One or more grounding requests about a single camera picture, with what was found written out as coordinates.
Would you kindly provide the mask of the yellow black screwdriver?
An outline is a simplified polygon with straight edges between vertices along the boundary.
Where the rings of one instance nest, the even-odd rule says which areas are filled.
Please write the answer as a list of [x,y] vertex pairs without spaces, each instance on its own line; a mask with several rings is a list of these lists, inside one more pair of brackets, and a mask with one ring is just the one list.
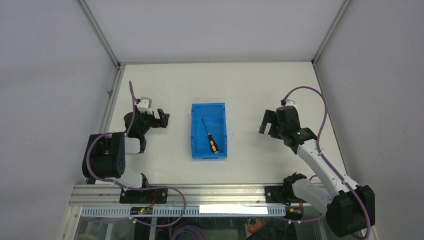
[[214,140],[214,138],[212,136],[212,133],[209,131],[209,129],[208,129],[207,125],[206,125],[205,120],[202,118],[201,121],[202,121],[203,126],[205,128],[205,131],[207,133],[207,138],[208,138],[209,145],[210,145],[210,148],[211,148],[212,152],[214,154],[218,154],[219,153],[219,148],[218,148],[218,145],[217,145],[216,141]]

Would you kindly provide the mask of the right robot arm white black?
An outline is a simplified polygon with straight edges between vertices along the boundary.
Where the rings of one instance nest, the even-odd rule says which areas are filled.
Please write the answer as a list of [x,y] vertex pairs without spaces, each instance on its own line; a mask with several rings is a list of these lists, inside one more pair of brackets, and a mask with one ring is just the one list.
[[283,179],[281,186],[265,187],[267,203],[290,206],[303,200],[324,217],[337,237],[346,237],[375,224],[375,193],[368,185],[360,185],[341,173],[319,147],[318,137],[308,127],[302,128],[294,106],[265,110],[259,133],[270,125],[268,135],[283,140],[285,146],[301,158],[319,178],[318,187],[302,173]]

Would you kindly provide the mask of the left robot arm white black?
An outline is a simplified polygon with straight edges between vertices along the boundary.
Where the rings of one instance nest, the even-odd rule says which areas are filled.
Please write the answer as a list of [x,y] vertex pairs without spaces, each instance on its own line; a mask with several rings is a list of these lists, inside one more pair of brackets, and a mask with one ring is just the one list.
[[151,196],[147,177],[126,166],[127,155],[143,154],[146,150],[146,133],[152,128],[166,128],[170,114],[161,108],[154,113],[129,112],[124,117],[125,131],[109,134],[92,134],[82,162],[86,178],[114,183],[131,190],[131,197],[145,203]]

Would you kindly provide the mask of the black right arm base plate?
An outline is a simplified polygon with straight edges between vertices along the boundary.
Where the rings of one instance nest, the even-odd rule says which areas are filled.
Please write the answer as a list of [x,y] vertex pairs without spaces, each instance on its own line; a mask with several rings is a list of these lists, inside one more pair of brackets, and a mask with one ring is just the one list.
[[264,187],[264,196],[267,204],[291,204],[300,203],[300,199],[294,195],[291,186],[268,185]]

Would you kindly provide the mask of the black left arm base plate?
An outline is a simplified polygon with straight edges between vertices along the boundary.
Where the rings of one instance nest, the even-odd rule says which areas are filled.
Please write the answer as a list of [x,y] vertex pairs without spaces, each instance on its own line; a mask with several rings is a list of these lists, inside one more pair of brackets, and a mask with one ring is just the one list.
[[119,197],[120,204],[166,204],[168,201],[168,189],[152,189],[152,190],[121,190]]

